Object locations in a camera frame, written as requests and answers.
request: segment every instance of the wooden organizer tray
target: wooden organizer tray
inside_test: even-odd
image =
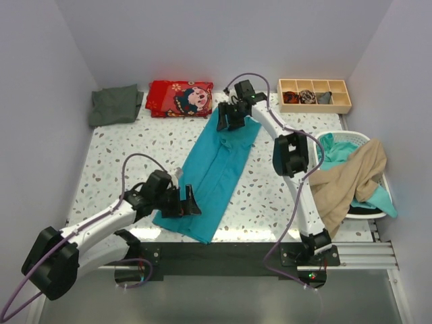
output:
[[[330,104],[284,103],[284,92],[298,94],[305,89],[314,92],[317,97],[331,91]],[[279,79],[277,93],[281,113],[347,113],[351,109],[350,95],[343,80]]]

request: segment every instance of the beige cloth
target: beige cloth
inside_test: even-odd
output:
[[[382,143],[372,139],[355,150],[344,164],[310,175],[318,213],[331,237],[336,235],[354,195],[361,203],[372,197],[386,162]]]

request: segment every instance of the clothing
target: clothing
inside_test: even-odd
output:
[[[300,102],[301,103],[307,103],[307,104],[313,104],[317,103],[317,98],[315,96],[315,93],[309,90],[301,90],[300,93]]]
[[[179,180],[182,199],[184,186],[192,184],[202,215],[170,219],[162,218],[158,212],[153,219],[155,225],[205,244],[211,242],[217,230],[261,126],[246,118],[242,128],[217,132],[218,117],[216,109],[184,162]]]
[[[150,84],[146,109],[151,117],[204,117],[211,114],[211,82],[156,80]]]
[[[331,99],[331,91],[327,91],[318,97],[318,103],[320,105],[328,105],[330,104],[330,99]]]
[[[143,96],[136,84],[93,91],[94,108],[88,116],[88,124],[97,127],[135,122]]]
[[[321,143],[327,152],[333,135],[324,137]],[[348,149],[353,145],[352,143],[334,144],[330,147],[329,156],[326,157],[322,169],[309,177],[315,204],[331,236],[336,234],[354,197],[360,203],[368,202],[374,206],[373,208],[378,207],[395,217],[397,212],[389,194],[376,182],[382,176],[387,162],[381,142],[372,139],[351,154]],[[345,150],[332,151],[335,146]],[[345,163],[341,161],[344,156],[348,156]],[[338,161],[330,161],[333,165],[329,167],[327,159],[332,160],[332,158]]]
[[[299,103],[300,97],[298,94],[292,91],[287,91],[283,93],[283,103]]]

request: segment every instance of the white speckled tabletop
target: white speckled tabletop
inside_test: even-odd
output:
[[[226,98],[222,92],[214,93],[213,107]],[[279,110],[277,101],[277,95],[272,94],[271,105]],[[312,134],[342,129],[337,114],[283,113],[281,116],[294,128]],[[197,117],[151,118],[150,111],[143,105],[133,124],[96,128],[75,203],[68,217],[69,224],[91,217],[119,196],[120,171],[129,154],[146,153],[169,171],[181,167],[207,120]],[[273,141],[261,128],[213,242],[273,242],[283,232],[294,203],[286,184],[273,170],[272,153]],[[152,161],[141,157],[131,159],[126,170],[126,188],[145,181],[154,169],[156,165]],[[194,241],[153,225],[152,219],[153,215],[145,217],[128,229],[141,241]],[[294,220],[284,241],[299,240]],[[368,221],[345,220],[333,241],[372,242]]]

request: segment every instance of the red folded cloth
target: red folded cloth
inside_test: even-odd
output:
[[[211,113],[212,89],[211,82],[153,81],[146,109],[151,117],[204,117]]]

